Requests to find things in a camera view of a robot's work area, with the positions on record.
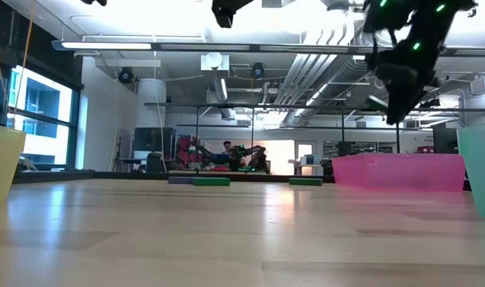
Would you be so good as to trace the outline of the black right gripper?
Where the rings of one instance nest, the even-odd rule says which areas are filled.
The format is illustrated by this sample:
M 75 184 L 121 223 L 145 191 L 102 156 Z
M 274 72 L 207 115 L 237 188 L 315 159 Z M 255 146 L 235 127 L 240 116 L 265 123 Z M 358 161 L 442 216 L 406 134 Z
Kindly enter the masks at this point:
M 376 64 L 376 76 L 390 94 L 387 107 L 387 124 L 400 123 L 414 108 L 414 94 L 426 94 L 429 88 L 438 86 L 436 61 L 414 66 L 389 61 Z

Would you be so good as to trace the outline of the overhead light bar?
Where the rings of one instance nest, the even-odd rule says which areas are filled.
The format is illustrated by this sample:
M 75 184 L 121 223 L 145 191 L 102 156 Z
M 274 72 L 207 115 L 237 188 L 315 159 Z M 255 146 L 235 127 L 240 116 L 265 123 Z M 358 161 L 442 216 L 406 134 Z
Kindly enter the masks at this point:
M 156 52 L 219 52 L 219 53 L 304 53 L 334 55 L 364 55 L 373 51 L 372 46 L 358 45 L 288 45 L 288 44 L 227 44 L 227 43 L 138 43 L 138 42 L 89 42 L 52 41 L 55 50 L 98 51 L 156 51 Z

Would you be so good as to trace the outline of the white ceiling lamp box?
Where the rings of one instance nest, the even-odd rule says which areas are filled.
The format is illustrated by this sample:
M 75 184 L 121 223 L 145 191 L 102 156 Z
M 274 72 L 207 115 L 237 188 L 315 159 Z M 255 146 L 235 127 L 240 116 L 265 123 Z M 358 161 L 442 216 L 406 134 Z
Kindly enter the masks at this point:
M 209 52 L 201 56 L 200 69 L 202 71 L 228 71 L 230 69 L 230 57 L 218 52 Z

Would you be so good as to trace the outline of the black computer monitor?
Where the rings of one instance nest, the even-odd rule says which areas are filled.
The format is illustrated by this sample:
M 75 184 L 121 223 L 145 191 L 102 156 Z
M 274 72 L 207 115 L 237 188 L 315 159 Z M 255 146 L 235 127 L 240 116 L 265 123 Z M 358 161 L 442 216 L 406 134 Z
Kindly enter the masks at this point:
M 433 128 L 434 150 L 437 154 L 458 154 L 458 137 L 455 128 Z

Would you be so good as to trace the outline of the pink plastic bin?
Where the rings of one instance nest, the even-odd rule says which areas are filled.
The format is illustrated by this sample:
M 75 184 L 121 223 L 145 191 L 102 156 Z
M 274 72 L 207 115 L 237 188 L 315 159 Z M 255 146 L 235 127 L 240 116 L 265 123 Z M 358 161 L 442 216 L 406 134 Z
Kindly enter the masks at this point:
M 461 192 L 465 166 L 458 154 L 369 153 L 332 159 L 339 185 L 370 190 Z

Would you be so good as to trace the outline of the silver ceiling pipes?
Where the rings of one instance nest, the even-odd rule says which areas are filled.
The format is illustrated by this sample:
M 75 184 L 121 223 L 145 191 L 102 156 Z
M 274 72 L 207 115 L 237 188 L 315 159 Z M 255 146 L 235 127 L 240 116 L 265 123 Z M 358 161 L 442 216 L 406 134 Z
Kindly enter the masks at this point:
M 285 80 L 278 88 L 274 103 L 295 104 L 336 57 L 329 54 L 298 54 Z

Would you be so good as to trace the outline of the teal plastic bin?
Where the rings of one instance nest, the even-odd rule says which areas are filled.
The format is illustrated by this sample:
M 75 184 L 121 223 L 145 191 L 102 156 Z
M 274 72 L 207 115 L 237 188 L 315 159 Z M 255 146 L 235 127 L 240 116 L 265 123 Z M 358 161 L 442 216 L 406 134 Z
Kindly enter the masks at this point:
M 459 128 L 458 141 L 476 210 L 485 219 L 485 124 Z

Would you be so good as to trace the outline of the white round column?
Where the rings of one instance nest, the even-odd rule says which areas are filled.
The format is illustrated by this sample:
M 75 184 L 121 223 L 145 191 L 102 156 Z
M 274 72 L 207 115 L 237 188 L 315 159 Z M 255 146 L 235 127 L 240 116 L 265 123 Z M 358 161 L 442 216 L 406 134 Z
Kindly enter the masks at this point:
M 166 83 L 159 79 L 144 78 L 138 83 L 137 128 L 159 128 L 165 125 L 167 99 Z

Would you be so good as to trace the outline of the red tool cabinet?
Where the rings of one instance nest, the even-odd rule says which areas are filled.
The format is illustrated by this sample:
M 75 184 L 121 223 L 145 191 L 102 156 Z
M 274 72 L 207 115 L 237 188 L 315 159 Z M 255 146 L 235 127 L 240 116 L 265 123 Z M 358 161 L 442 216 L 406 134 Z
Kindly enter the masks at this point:
M 203 160 L 201 151 L 196 150 L 194 136 L 180 135 L 176 142 L 176 162 L 180 164 L 199 163 Z

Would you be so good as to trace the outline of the black cabinet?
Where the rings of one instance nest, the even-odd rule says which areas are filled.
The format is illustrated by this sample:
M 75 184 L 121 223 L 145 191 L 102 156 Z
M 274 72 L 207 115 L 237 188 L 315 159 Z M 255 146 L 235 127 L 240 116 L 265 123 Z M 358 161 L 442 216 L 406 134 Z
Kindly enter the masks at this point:
M 134 151 L 163 151 L 166 155 L 175 152 L 174 128 L 135 128 L 134 136 Z

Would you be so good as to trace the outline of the black tripod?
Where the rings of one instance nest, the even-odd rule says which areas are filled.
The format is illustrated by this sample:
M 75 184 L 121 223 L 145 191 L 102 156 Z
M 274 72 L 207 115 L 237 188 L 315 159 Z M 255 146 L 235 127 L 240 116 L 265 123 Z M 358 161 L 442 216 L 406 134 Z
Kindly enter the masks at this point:
M 122 137 L 118 137 L 118 141 L 116 143 L 116 154 L 115 158 L 112 161 L 112 172 L 120 172 L 121 171 L 121 155 L 120 155 L 120 148 L 121 148 Z

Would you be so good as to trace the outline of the yellow plastic bin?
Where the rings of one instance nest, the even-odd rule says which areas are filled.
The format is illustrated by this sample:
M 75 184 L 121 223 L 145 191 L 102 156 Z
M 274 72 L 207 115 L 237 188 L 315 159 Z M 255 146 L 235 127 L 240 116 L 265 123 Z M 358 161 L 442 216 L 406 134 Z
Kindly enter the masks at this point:
M 0 126 L 0 202 L 9 194 L 25 138 L 24 132 Z

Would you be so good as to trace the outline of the black metal rack frame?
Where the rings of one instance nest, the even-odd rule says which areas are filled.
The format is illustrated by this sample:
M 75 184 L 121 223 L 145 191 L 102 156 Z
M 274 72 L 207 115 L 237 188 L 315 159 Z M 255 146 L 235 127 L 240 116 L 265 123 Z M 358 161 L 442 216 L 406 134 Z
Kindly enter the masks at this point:
M 384 117 L 360 112 L 319 112 L 310 117 L 243 108 L 233 120 L 224 120 L 216 107 L 142 106 L 136 116 L 139 128 L 174 128 L 179 135 L 199 138 L 210 151 L 221 152 L 222 143 L 262 145 L 273 175 L 293 175 L 294 161 L 302 156 L 300 145 L 321 157 L 328 156 L 325 143 L 341 141 L 371 143 L 390 147 L 394 152 L 413 153 L 420 146 L 434 144 L 434 128 L 461 128 L 485 124 L 485 113 L 450 112 L 446 107 L 433 112 L 414 112 L 398 126 L 386 124 Z

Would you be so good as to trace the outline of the dark window frame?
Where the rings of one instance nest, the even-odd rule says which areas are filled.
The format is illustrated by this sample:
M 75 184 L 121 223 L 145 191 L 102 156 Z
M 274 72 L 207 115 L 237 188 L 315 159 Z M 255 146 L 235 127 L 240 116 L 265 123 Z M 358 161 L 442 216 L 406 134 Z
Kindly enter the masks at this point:
M 25 134 L 21 157 L 39 171 L 74 166 L 80 89 L 34 63 L 0 64 L 0 125 Z

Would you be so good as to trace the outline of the black aluminium table frame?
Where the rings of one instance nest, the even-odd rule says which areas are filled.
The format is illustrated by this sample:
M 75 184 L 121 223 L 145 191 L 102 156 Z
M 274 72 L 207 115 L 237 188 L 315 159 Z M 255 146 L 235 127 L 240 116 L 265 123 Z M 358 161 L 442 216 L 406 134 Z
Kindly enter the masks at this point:
M 104 171 L 27 171 L 19 172 L 14 175 L 12 184 L 23 183 L 50 183 L 64 182 L 84 179 L 128 179 L 128 180 L 167 180 L 169 177 L 205 177 L 229 178 L 234 182 L 252 183 L 288 183 L 292 178 L 299 178 L 299 175 L 260 175 L 257 173 L 213 172 L 196 174 L 193 173 L 125 173 L 125 172 L 104 172 Z

